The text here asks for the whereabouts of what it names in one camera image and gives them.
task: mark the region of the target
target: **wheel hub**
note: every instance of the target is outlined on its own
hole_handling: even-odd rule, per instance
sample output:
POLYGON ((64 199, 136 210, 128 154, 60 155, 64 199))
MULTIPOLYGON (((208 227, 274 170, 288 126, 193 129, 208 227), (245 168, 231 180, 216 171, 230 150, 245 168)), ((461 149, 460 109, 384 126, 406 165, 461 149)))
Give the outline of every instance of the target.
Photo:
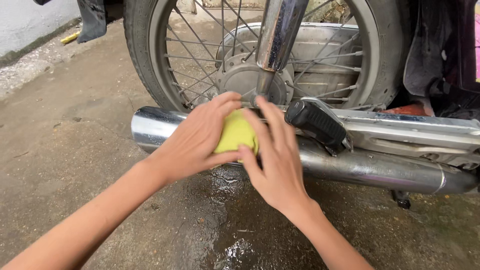
MULTIPOLYGON (((250 102, 250 98, 255 92, 260 68, 255 63, 254 54, 246 61, 243 60, 247 55, 248 53, 237 54, 225 60, 225 72, 223 72, 223 66, 220 66, 215 81, 218 94, 233 91, 242 95, 242 101, 250 102)), ((275 74, 267 93, 270 102, 276 105, 290 103, 293 89, 286 82, 292 82, 292 74, 292 64, 287 65, 286 68, 275 74)))

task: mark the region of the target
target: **motorcycle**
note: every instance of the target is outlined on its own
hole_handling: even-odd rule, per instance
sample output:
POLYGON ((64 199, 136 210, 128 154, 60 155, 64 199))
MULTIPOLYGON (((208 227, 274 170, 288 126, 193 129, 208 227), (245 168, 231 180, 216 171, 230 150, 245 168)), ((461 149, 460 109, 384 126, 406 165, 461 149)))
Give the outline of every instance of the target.
POLYGON ((124 1, 132 62, 161 107, 132 118, 144 150, 235 91, 285 111, 318 179, 389 189, 404 208, 409 192, 480 191, 476 0, 186 2, 124 1))

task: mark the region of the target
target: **yellow cloth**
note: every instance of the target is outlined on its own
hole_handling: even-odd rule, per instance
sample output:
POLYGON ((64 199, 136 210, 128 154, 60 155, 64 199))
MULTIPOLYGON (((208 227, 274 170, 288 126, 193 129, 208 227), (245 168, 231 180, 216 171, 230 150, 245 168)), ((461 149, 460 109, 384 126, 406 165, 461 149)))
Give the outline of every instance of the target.
POLYGON ((240 144, 258 153, 258 140, 252 126, 245 120, 241 110, 233 111, 223 122, 222 135, 214 153, 237 151, 240 144))

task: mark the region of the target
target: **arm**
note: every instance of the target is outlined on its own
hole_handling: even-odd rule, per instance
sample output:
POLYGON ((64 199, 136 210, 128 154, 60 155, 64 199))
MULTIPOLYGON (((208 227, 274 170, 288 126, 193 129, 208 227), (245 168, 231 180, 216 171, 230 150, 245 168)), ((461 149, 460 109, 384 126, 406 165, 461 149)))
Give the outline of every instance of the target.
POLYGON ((284 214, 310 240, 330 270, 371 270, 368 262, 343 238, 312 200, 303 185, 295 129, 286 124, 283 112, 257 97, 269 127, 250 110, 244 115, 257 133, 263 170, 252 151, 240 147, 250 181, 265 201, 284 214))
POLYGON ((220 139, 224 118, 240 108, 240 98, 240 94, 227 92, 198 106, 148 158, 2 269, 80 268, 112 231, 156 191, 178 179, 239 159, 238 152, 212 152, 220 139))

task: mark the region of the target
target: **forearm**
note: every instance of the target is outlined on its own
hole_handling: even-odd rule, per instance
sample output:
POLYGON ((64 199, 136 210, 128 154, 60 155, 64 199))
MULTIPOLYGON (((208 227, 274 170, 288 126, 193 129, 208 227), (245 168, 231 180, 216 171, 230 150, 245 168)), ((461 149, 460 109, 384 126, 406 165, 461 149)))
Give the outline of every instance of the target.
POLYGON ((289 216, 310 240, 329 270, 371 270, 369 263, 350 245, 313 200, 289 216))
POLYGON ((72 269, 137 207, 162 187, 158 170, 139 162, 114 184, 55 226, 4 269, 72 269))

